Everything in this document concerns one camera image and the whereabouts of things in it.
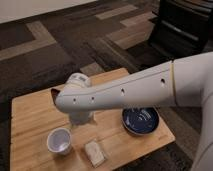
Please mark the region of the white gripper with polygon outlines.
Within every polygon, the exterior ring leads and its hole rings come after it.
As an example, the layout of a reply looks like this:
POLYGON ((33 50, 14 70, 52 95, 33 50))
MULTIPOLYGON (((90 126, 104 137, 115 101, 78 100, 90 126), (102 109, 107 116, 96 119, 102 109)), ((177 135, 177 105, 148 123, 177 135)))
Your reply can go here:
POLYGON ((77 112, 69 115, 69 120, 73 125, 84 125, 93 121, 92 112, 77 112))

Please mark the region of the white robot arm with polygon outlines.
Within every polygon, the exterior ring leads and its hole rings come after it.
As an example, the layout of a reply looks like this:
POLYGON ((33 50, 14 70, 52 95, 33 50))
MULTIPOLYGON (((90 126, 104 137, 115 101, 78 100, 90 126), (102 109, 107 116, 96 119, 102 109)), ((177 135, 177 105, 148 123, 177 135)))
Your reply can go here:
POLYGON ((55 106, 66 114, 136 107, 200 107, 202 127, 192 170, 213 171, 213 51, 92 87, 83 87, 70 77, 56 96, 55 106))

